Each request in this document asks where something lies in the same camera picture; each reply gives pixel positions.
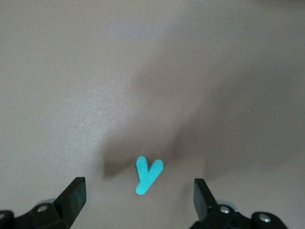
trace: screw head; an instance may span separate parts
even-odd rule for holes
[[[267,216],[266,214],[259,214],[259,219],[265,223],[269,223],[271,221],[271,219],[269,218],[269,216]]]
[[[37,209],[37,211],[38,211],[38,212],[42,212],[42,211],[45,211],[46,209],[48,209],[48,206],[42,205],[42,206],[40,206],[40,207]]]
[[[221,212],[224,213],[224,214],[229,214],[229,213],[230,213],[229,208],[226,207],[226,206],[221,206],[221,207],[220,207],[220,210],[221,210]]]

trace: gray table surface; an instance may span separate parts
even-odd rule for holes
[[[201,177],[300,229],[304,152],[303,1],[0,0],[0,209],[84,176],[73,229],[186,229]]]

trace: metal screw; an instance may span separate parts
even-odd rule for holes
[[[220,207],[220,210],[221,210],[221,212],[224,213],[224,214],[229,214],[229,213],[230,213],[229,208],[226,207],[226,206],[221,206],[221,207]]]
[[[46,209],[48,209],[48,206],[46,206],[46,205],[42,205],[42,206],[40,206],[39,208],[38,208],[38,212],[42,212],[42,211],[45,211]]]
[[[259,214],[258,216],[260,218],[261,221],[265,222],[265,223],[269,223],[271,221],[271,219],[269,218],[269,216],[267,216],[266,214]]]

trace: white surface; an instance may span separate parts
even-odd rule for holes
[[[0,209],[85,176],[72,228],[186,229],[203,177],[304,227],[304,37],[302,1],[1,0]]]

